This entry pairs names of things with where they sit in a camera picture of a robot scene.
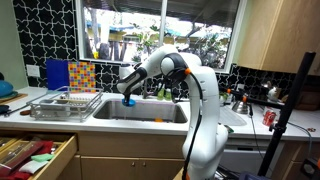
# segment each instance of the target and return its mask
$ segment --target black patterned tile backsplash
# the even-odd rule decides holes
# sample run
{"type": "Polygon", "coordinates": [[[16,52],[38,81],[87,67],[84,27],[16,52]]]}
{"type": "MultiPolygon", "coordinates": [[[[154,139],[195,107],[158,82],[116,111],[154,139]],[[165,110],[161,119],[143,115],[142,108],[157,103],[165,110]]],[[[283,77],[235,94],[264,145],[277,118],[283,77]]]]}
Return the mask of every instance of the black patterned tile backsplash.
{"type": "MultiPolygon", "coordinates": [[[[47,58],[77,61],[77,27],[75,22],[75,0],[13,0],[25,64],[40,66],[40,78],[27,77],[29,85],[47,87],[47,58]]],[[[118,93],[116,83],[119,79],[119,65],[96,64],[96,86],[105,92],[118,93]]],[[[265,91],[261,82],[271,80],[282,88],[281,95],[290,90],[295,75],[290,73],[267,72],[238,67],[233,64],[229,74],[217,73],[219,86],[235,88],[245,84],[251,96],[260,97],[265,91]]],[[[149,91],[154,91],[162,77],[148,79],[149,91]]],[[[309,77],[309,84],[319,77],[309,77]]],[[[143,87],[135,90],[141,94],[143,87]]],[[[173,94],[188,97],[188,86],[182,82],[173,86],[173,94]]]]}

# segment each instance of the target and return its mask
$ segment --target upper cabinet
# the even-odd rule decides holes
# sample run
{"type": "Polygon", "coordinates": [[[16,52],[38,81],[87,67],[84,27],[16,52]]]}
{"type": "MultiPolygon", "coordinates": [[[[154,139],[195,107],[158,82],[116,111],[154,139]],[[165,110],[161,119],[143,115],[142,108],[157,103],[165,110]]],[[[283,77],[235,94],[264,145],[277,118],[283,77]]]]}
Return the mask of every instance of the upper cabinet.
{"type": "Polygon", "coordinates": [[[251,0],[238,65],[297,73],[305,52],[317,53],[310,75],[320,75],[320,1],[251,0]]]}

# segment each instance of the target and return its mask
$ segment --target window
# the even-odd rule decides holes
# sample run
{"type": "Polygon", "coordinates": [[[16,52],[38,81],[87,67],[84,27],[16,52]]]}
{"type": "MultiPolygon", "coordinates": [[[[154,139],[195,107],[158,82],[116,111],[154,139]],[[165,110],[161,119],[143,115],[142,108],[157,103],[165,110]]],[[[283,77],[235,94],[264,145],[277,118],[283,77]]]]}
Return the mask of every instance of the window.
{"type": "Polygon", "coordinates": [[[246,0],[76,2],[81,59],[143,62],[159,45],[174,44],[228,72],[246,0]]]}

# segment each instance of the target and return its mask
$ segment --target black pole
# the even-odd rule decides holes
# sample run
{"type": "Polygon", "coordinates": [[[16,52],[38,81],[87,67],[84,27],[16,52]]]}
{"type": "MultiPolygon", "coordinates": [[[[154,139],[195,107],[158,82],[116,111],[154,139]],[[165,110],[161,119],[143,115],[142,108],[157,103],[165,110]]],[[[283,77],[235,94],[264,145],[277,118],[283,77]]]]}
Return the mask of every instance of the black pole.
{"type": "Polygon", "coordinates": [[[269,143],[266,154],[263,158],[263,161],[261,163],[261,166],[260,166],[260,169],[258,172],[259,176],[265,176],[267,174],[267,171],[269,169],[273,155],[278,147],[278,144],[280,142],[282,134],[286,130],[286,125],[287,125],[288,120],[290,118],[292,109],[296,105],[296,102],[299,97],[299,93],[300,93],[302,86],[304,84],[304,81],[308,75],[309,69],[312,65],[312,62],[313,62],[315,55],[316,55],[315,52],[306,52],[304,54],[300,68],[298,70],[298,73],[297,73],[294,81],[293,81],[292,88],[289,92],[288,100],[285,103],[284,107],[281,109],[279,121],[275,126],[272,127],[274,129],[274,133],[273,133],[273,136],[272,136],[271,141],[269,143]]]}

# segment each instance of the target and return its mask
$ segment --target electrical outlet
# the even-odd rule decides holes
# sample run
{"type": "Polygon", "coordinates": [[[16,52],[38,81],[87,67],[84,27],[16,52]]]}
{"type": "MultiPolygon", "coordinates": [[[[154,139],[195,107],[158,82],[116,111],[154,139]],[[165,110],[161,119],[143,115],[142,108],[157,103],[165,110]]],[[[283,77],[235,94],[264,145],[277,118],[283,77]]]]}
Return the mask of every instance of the electrical outlet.
{"type": "Polygon", "coordinates": [[[28,76],[40,77],[39,66],[27,64],[27,74],[28,76]]]}

